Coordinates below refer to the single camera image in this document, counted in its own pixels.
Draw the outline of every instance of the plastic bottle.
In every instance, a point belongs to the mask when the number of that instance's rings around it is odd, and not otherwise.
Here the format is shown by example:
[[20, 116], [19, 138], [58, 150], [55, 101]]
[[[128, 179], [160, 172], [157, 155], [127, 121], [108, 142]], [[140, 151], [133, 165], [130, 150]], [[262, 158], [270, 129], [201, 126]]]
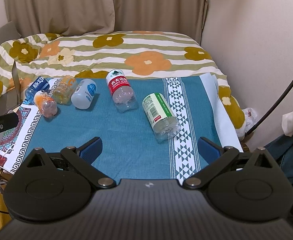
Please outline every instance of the plastic bottle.
[[53, 90], [52, 97], [58, 104], [67, 105], [76, 87], [77, 81], [74, 77], [64, 76]]
[[52, 117], [57, 111], [57, 103], [45, 91], [38, 91], [34, 96], [34, 104], [44, 117]]
[[123, 113], [130, 109], [138, 108], [134, 91], [127, 78], [120, 69], [110, 71], [106, 81], [113, 99], [113, 102], [119, 112]]
[[37, 77], [37, 79], [29, 86], [24, 92], [26, 99], [29, 103], [33, 103], [34, 95], [41, 90], [48, 91], [50, 85], [44, 77]]
[[72, 104], [79, 109], [88, 109], [92, 103], [97, 84], [89, 79], [83, 79], [71, 96]]
[[162, 94], [148, 95], [142, 101], [142, 106], [158, 142], [174, 137], [180, 132], [181, 125]]

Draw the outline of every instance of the patterned cloth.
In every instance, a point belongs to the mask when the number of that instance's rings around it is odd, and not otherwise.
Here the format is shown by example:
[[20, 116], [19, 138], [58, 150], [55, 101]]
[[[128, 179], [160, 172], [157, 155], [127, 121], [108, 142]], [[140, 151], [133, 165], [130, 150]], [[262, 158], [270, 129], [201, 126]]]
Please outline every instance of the patterned cloth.
[[183, 34], [133, 31], [62, 37], [46, 33], [7, 41], [0, 46], [0, 95], [14, 86], [11, 75], [14, 60], [23, 89], [39, 75], [104, 78], [115, 68], [122, 69], [129, 79], [211, 73], [217, 78], [219, 97], [238, 136], [244, 134], [244, 114], [231, 96], [226, 76], [208, 52]]

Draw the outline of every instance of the orange juice bottle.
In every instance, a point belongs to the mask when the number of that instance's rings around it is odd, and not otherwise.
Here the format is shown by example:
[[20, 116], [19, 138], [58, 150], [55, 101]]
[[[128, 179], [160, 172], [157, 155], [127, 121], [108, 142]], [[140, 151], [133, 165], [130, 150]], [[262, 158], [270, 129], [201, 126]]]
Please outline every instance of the orange juice bottle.
[[44, 90], [40, 90], [34, 95], [34, 104], [46, 118], [50, 118], [58, 112], [56, 101], [48, 96]]
[[52, 97], [58, 104], [67, 105], [76, 88], [76, 79], [69, 75], [64, 76], [53, 90]]

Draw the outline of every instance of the red bottle label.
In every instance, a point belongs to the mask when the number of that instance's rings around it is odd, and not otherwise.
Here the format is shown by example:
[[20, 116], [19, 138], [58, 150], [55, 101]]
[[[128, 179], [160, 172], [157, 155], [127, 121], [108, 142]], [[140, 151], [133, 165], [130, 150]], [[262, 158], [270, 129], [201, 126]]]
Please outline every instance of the red bottle label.
[[117, 76], [109, 81], [109, 90], [111, 95], [113, 96], [113, 93], [119, 88], [123, 86], [130, 87], [130, 84], [128, 83], [128, 80], [125, 76]]

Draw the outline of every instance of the plastic bag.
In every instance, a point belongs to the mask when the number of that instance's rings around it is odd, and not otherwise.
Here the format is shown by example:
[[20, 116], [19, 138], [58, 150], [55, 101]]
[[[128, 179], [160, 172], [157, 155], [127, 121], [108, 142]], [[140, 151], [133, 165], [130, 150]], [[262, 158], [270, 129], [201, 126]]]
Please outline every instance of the plastic bag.
[[245, 116], [245, 133], [248, 132], [248, 130], [250, 130], [253, 125], [256, 124], [257, 122], [257, 113], [250, 107], [242, 109], [242, 111], [244, 112], [244, 116]]

